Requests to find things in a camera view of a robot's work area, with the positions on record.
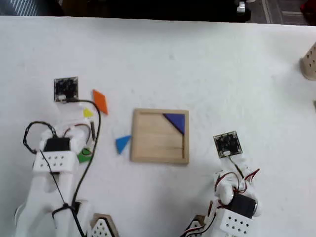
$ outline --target circuit board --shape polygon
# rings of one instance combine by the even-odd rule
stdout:
[[[242,153],[236,131],[214,136],[219,158]]]
[[[54,101],[78,99],[78,77],[60,78],[54,80]]]

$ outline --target perforated white bracket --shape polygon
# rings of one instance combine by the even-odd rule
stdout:
[[[252,219],[230,210],[219,209],[215,219],[215,229],[220,229],[236,237],[254,237],[256,234],[255,222]]]
[[[73,172],[76,168],[77,156],[72,151],[43,152],[43,154],[53,172]],[[48,165],[40,152],[36,154],[33,172],[49,172]]]
[[[113,237],[105,220],[99,219],[88,237]]]

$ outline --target wooden frame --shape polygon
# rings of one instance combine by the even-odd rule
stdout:
[[[184,114],[184,135],[163,114]],[[189,111],[135,109],[131,160],[189,163]]]

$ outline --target dark blue triangle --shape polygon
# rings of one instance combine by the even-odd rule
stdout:
[[[175,126],[184,135],[185,132],[185,115],[182,114],[163,114],[166,119]]]
[[[115,144],[117,146],[118,153],[121,154],[124,150],[126,144],[130,140],[132,136],[121,137],[115,140]]]

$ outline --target black cable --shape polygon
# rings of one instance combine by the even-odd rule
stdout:
[[[40,150],[39,152],[41,153],[41,155],[43,156],[44,160],[45,160],[46,163],[47,163],[47,166],[48,166],[48,168],[49,168],[49,173],[50,173],[51,176],[53,177],[53,180],[54,180],[55,185],[56,185],[56,187],[57,187],[57,189],[58,189],[58,192],[59,192],[59,195],[60,195],[60,197],[61,197],[61,200],[63,201],[63,206],[62,206],[61,208],[58,208],[57,210],[55,210],[55,211],[53,211],[53,212],[51,213],[51,215],[52,215],[52,217],[53,217],[53,220],[55,220],[54,215],[55,215],[57,212],[62,211],[62,210],[66,210],[66,209],[70,209],[70,210],[71,210],[71,213],[73,214],[75,223],[76,223],[76,225],[77,225],[77,228],[78,228],[78,231],[79,231],[81,237],[85,237],[85,234],[83,233],[83,230],[82,230],[82,228],[81,228],[81,226],[80,226],[80,223],[79,223],[79,220],[78,220],[78,217],[77,217],[77,215],[76,215],[76,213],[75,213],[74,208],[73,208],[72,206],[69,206],[67,203],[65,203],[65,200],[64,200],[64,198],[63,198],[63,195],[62,195],[61,192],[60,192],[58,183],[57,183],[57,181],[56,181],[56,179],[55,179],[55,176],[54,176],[54,174],[53,174],[53,171],[51,170],[51,167],[50,167],[50,165],[49,165],[49,163],[48,163],[46,157],[44,156],[44,154],[43,154],[43,152],[42,152],[41,150]]]
[[[201,234],[205,233],[211,227],[211,225],[213,224],[215,216],[216,216],[216,213],[214,213],[214,217],[213,217],[213,220],[212,220],[211,224],[209,224],[209,226],[204,231],[198,232],[198,233],[191,233],[191,234],[189,234],[186,237],[189,237],[189,236],[192,236],[192,235],[201,235]]]
[[[87,102],[87,103],[91,103],[95,109],[97,110],[98,112],[98,117],[99,117],[99,124],[98,124],[98,130],[97,130],[97,135],[96,135],[96,138],[95,138],[95,143],[94,143],[94,146],[93,146],[93,150],[92,150],[92,154],[91,154],[91,159],[89,160],[89,163],[87,165],[87,167],[85,168],[83,174],[82,174],[82,177],[80,178],[79,182],[78,182],[78,185],[76,187],[76,190],[75,190],[75,193],[74,193],[74,196],[73,196],[73,200],[72,200],[72,207],[75,206],[76,204],[76,198],[77,198],[77,195],[78,195],[78,191],[79,191],[79,188],[83,182],[83,179],[85,177],[85,175],[87,174],[88,172],[88,169],[90,168],[90,165],[92,163],[92,160],[94,158],[94,154],[95,154],[95,149],[97,147],[97,143],[98,143],[98,139],[99,139],[99,135],[100,135],[100,128],[101,128],[101,113],[100,113],[100,110],[98,108],[98,106],[93,102],[93,101],[90,101],[90,100],[77,100],[77,99],[70,99],[70,100],[66,100],[65,101],[66,103],[77,103],[77,102]]]
[[[32,149],[32,148],[29,146],[28,142],[27,142],[27,136],[28,136],[28,134],[29,134],[30,128],[31,128],[34,124],[43,124],[43,125],[46,125],[46,126],[50,129],[51,133],[53,134],[53,137],[57,137],[57,134],[56,134],[55,128],[54,128],[52,125],[50,125],[49,123],[47,123],[47,122],[44,122],[44,121],[34,121],[34,122],[31,122],[31,123],[27,126],[27,128],[25,129],[24,137],[23,137],[23,145],[24,145],[32,154],[35,155],[35,154],[37,153],[37,151],[36,151],[35,149]]]
[[[236,163],[232,161],[232,159],[231,159],[230,156],[228,156],[228,157],[229,157],[229,160],[230,160],[230,161],[234,164],[234,166],[236,167],[238,173],[239,173],[239,174],[241,175],[241,177],[243,178],[243,173],[242,173],[241,169],[239,169],[238,165],[236,165]]]
[[[78,127],[78,126],[85,126],[85,127],[87,127],[88,128],[88,130],[89,130],[89,133],[88,133],[88,137],[87,137],[87,140],[86,140],[86,144],[88,143],[88,141],[89,141],[89,139],[90,139],[90,136],[91,136],[91,127],[88,125],[88,124],[85,124],[85,123],[78,123],[78,124],[75,124],[74,125],[75,127]],[[64,132],[64,135],[63,135],[63,137],[65,137],[66,136],[66,134],[67,134],[67,132],[69,132],[71,130],[71,128],[68,128],[65,132]]]

